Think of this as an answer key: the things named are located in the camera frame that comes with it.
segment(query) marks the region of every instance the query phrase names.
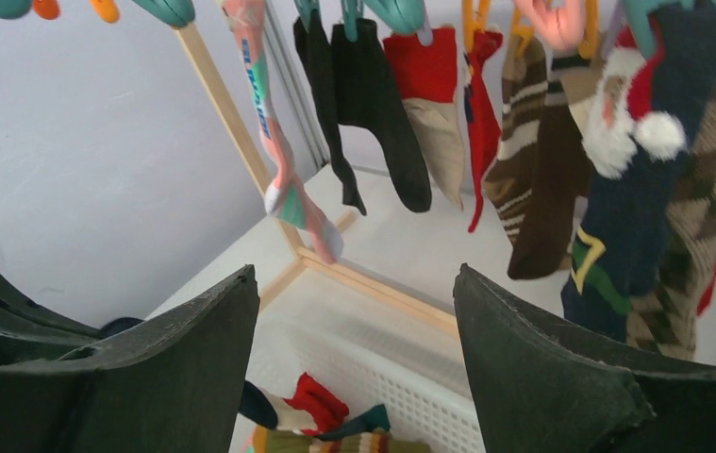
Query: gray wall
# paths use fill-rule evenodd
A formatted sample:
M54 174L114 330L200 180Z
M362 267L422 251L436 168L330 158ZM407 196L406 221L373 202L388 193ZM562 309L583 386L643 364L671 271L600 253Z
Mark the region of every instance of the gray wall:
M222 13L213 0L195 3L256 132ZM43 305L97 326L146 315L263 216L174 32L119 4L116 25L87 1L62 2L55 22L0 20L0 270ZM310 177L313 161L272 76L297 167Z

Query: striped sock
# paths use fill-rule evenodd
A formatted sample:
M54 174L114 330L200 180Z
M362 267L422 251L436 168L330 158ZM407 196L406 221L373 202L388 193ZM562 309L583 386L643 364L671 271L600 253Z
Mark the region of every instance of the striped sock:
M716 263L716 89L666 214L672 237L658 284L648 295L631 299L627 343L691 361L696 307Z
M537 164L532 196L508 265L513 279L546 277L571 263L567 250L574 231L574 202L588 192L591 167L560 80L571 72L587 71L590 65L576 50L556 52L552 59L533 158Z
M546 94L543 45L530 41L519 57L520 37L512 37L502 65L502 137L496 162L483 182L511 243L516 242L530 201L539 122Z

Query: sock hanger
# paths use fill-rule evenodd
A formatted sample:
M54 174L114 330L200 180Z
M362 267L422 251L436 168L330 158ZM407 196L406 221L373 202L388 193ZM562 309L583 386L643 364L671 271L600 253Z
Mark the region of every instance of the sock hanger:
M513 3L550 47L568 50L582 42L583 0L565 0L558 8L551 7L551 0L513 0Z
M0 19L22 18L31 8L31 0L0 0Z
M100 19L108 24L119 22L119 7L116 6L114 0L91 0L93 10Z
M491 0L480 0L477 11L473 0L463 0L463 48L468 54L475 48L475 32L485 30L491 13Z
M47 21L54 21L60 16L58 0L32 0L33 12Z

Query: white plastic basket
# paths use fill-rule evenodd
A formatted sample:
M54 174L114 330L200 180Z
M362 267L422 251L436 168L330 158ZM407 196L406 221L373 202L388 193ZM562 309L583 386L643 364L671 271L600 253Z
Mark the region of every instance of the white plastic basket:
M389 341L381 342L384 351L398 353L399 345ZM448 362L430 364L443 368ZM419 372L332 331L307 331L274 321L259 329L247 378L269 392L289 396L296 377L308 372L349 406L351 416L384 403L391 432L399 439L423 441L435 453L485 451L474 404L463 395L468 389L456 393L436 382L443 379L425 377L438 376L438 369L425 370L427 363L416 363ZM241 451L250 429L240 417L230 451Z

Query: drying rack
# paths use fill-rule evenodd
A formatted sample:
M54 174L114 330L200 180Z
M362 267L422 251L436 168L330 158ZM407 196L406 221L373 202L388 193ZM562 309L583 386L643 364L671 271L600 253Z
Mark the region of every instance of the drying rack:
M232 142L241 155L241 159L258 191L261 195L264 195L265 189L269 186L272 178L196 25L191 23L183 28L176 28L175 33L182 43L202 85L205 87L210 102L216 108L219 118L225 125ZM349 211L338 219L335 224L338 230L343 233L356 220L357 215L353 211ZM261 311L282 294L297 277L309 269L330 277L340 284L357 290L383 304L401 310L409 316L455 338L458 337L458 323L453 314L433 307L417 297L368 276L343 260L335 264L325 263L313 250L305 246L295 227L279 219L276 219L276 221L279 223L285 241L291 248L294 260L260 292Z

